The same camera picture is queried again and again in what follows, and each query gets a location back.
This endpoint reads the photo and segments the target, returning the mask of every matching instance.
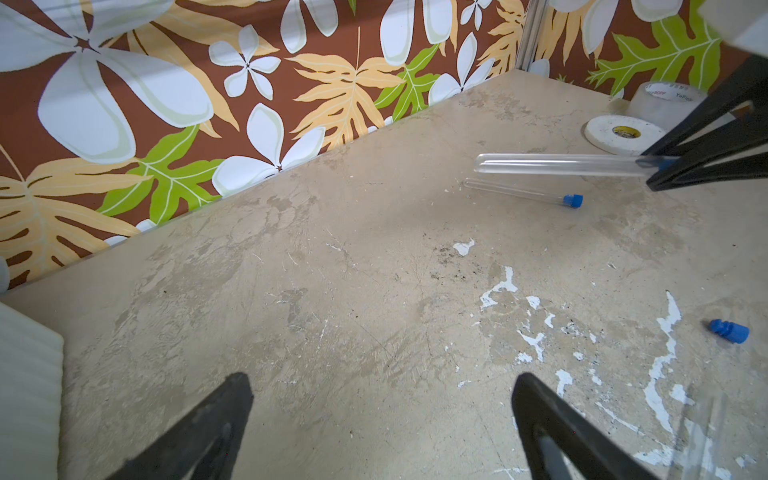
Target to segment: clear plastic tube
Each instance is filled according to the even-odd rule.
[[[482,174],[597,175],[649,177],[678,157],[572,154],[480,154],[475,171]]]
[[[531,200],[546,202],[548,204],[563,205],[571,208],[579,208],[581,204],[584,202],[584,197],[582,197],[581,195],[549,194],[545,192],[537,192],[535,190],[526,190],[523,188],[511,187],[509,185],[504,185],[504,184],[497,184],[495,182],[489,182],[487,180],[481,180],[479,178],[465,178],[462,184],[467,188],[475,188],[477,190],[496,192],[498,194],[512,195],[513,197],[528,198]]]

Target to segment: white object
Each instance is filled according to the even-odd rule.
[[[0,303],[0,478],[55,479],[64,339]]]
[[[661,165],[675,159],[677,157],[650,155],[480,154],[475,159],[475,171],[481,174],[649,177]]]
[[[665,133],[649,121],[624,115],[595,117],[584,129],[590,143],[616,155],[640,155]]]
[[[701,15],[725,41],[768,57],[768,3],[765,0],[707,0]]]
[[[627,116],[649,121],[670,131],[705,98],[707,94],[690,85],[647,81],[637,88],[627,109]]]

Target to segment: stained floor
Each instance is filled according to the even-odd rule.
[[[661,478],[681,392],[725,392],[707,467],[765,477],[764,181],[520,179],[580,210],[461,187],[482,152],[598,153],[581,127],[616,107],[507,74],[11,291],[65,338],[61,477],[106,476],[238,371],[235,478],[529,478],[524,371]]]

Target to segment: tape roll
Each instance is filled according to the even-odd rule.
[[[616,155],[640,155],[666,134],[640,118],[603,115],[587,122],[584,136],[595,147]]]
[[[627,115],[670,131],[694,111],[704,98],[707,98],[707,94],[690,85],[647,81],[637,88],[629,103]]]

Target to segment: tropical print wall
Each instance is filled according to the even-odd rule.
[[[697,0],[619,3],[551,0],[532,70],[707,89],[743,59]],[[2,0],[0,289],[505,73],[527,4]]]
[[[532,71],[631,99],[645,81],[707,92],[747,57],[698,15],[704,0],[550,0]]]

